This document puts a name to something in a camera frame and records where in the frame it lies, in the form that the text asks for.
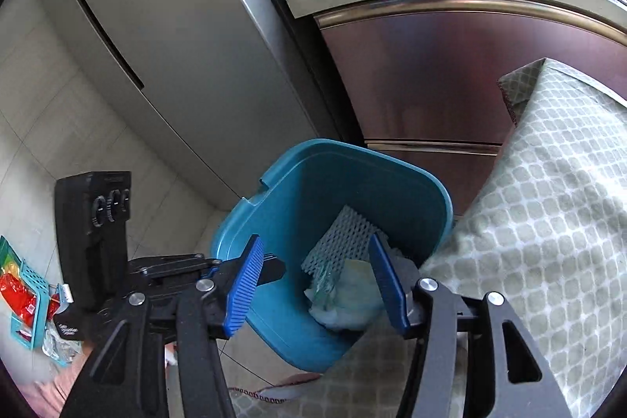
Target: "silver bolt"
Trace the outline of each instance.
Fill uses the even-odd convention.
[[[501,306],[504,302],[506,302],[506,299],[499,293],[490,293],[488,295],[488,301],[490,301],[493,305]]]
[[[435,291],[438,288],[438,283],[433,278],[423,278],[418,284],[425,291]]]
[[[203,278],[202,280],[196,282],[196,288],[202,293],[208,293],[212,291],[215,286],[216,285],[215,283],[213,283],[213,280],[209,278]]]
[[[146,301],[146,297],[143,293],[133,293],[129,296],[129,303],[133,306],[141,305],[144,301]]]

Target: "trash can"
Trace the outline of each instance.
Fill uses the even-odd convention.
[[[300,269],[305,256],[347,204],[420,265],[451,228],[451,199],[427,171],[326,139],[293,147],[260,181],[257,194],[241,199],[220,226],[212,257],[238,257],[258,234],[265,252],[285,261],[283,278],[256,290],[247,320],[286,362],[325,372],[356,337],[329,331],[309,315],[303,291],[311,277]]]

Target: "gray refrigerator door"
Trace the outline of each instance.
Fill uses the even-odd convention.
[[[336,137],[270,0],[86,0],[179,136],[238,195],[289,147]]]

